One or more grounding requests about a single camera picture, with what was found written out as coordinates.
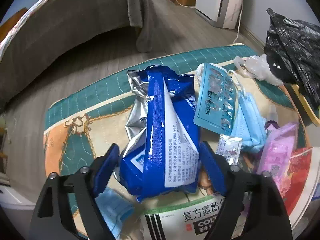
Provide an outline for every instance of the gray blanket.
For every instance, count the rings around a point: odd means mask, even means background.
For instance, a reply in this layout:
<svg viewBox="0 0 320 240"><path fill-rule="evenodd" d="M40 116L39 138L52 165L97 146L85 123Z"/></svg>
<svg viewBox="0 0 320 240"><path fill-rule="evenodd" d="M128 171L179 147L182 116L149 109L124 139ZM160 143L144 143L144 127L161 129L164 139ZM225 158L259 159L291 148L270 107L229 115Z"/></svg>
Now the gray blanket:
<svg viewBox="0 0 320 240"><path fill-rule="evenodd" d="M40 0L0 45L0 111L57 57L100 33L141 28L136 47L150 51L155 19L151 0Z"/></svg>

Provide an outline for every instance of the blue gripper pad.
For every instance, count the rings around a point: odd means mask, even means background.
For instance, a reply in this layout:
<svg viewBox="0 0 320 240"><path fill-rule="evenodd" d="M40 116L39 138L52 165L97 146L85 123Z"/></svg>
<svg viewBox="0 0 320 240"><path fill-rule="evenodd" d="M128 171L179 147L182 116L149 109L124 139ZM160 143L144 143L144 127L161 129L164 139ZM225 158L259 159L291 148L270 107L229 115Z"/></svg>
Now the blue gripper pad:
<svg viewBox="0 0 320 240"><path fill-rule="evenodd" d="M104 192L111 174L118 164L119 160L119 147L115 143L113 143L107 153L102 156L96 158L90 169L93 168L93 185L92 185L92 194L96 198L100 193Z"/></svg>
<svg viewBox="0 0 320 240"><path fill-rule="evenodd" d="M227 71L204 63L196 114L198 126L230 136L235 117L237 91Z"/></svg>
<svg viewBox="0 0 320 240"><path fill-rule="evenodd" d="M229 164L222 155L215 154L209 144L204 141L200 144L200 160L204 166L214 189L225 196L229 191L228 171Z"/></svg>

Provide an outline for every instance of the white label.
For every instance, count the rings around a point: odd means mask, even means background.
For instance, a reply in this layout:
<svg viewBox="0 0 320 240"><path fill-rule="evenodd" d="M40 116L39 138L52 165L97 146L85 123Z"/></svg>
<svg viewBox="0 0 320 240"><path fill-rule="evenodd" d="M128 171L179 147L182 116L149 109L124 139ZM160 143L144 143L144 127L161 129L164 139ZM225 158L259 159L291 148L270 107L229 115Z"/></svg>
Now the white label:
<svg viewBox="0 0 320 240"><path fill-rule="evenodd" d="M131 162L141 171L143 172L143 163L144 163L144 152L140 152L138 155L131 159Z"/></svg>
<svg viewBox="0 0 320 240"><path fill-rule="evenodd" d="M199 153L177 116L164 83L165 187L195 182Z"/></svg>

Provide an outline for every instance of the silver foil packet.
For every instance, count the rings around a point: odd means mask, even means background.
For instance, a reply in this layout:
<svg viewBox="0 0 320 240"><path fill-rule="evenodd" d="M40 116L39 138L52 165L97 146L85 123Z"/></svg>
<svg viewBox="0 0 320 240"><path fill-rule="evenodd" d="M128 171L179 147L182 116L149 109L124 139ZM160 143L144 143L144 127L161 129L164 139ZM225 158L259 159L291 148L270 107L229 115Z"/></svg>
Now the silver foil packet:
<svg viewBox="0 0 320 240"><path fill-rule="evenodd" d="M123 157L146 142L147 112L148 112L148 82L141 80L140 70L128 70L127 76L131 92L137 97L133 103L125 129L129 138L128 145L119 156L119 163ZM119 167L116 167L113 176L119 181Z"/></svg>
<svg viewBox="0 0 320 240"><path fill-rule="evenodd" d="M218 142L216 154L225 157L229 165L237 165L242 139L221 134Z"/></svg>

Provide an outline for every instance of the pill blister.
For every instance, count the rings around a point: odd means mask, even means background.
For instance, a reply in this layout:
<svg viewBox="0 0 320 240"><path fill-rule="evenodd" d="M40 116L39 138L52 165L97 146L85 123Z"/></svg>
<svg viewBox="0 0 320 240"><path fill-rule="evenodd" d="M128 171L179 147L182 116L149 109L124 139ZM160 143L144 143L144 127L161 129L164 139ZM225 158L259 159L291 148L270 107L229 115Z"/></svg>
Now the pill blister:
<svg viewBox="0 0 320 240"><path fill-rule="evenodd" d="M231 122L226 118L221 118L221 125L225 128L231 129Z"/></svg>
<svg viewBox="0 0 320 240"><path fill-rule="evenodd" d="M204 63L194 123L229 136L235 116L236 96L236 87L227 71Z"/></svg>
<svg viewBox="0 0 320 240"><path fill-rule="evenodd" d="M233 110L233 107L229 102L225 101L223 104L223 109Z"/></svg>
<svg viewBox="0 0 320 240"><path fill-rule="evenodd" d="M223 76L219 71L215 70L215 69L212 68L212 67L209 68L209 71L210 71L211 73L215 74L217 77L222 77L222 76Z"/></svg>
<svg viewBox="0 0 320 240"><path fill-rule="evenodd" d="M220 111L221 108L219 107L219 105L216 105L214 102L212 102L211 100L207 99L205 101L206 105L210 107L210 109L214 110L214 111Z"/></svg>

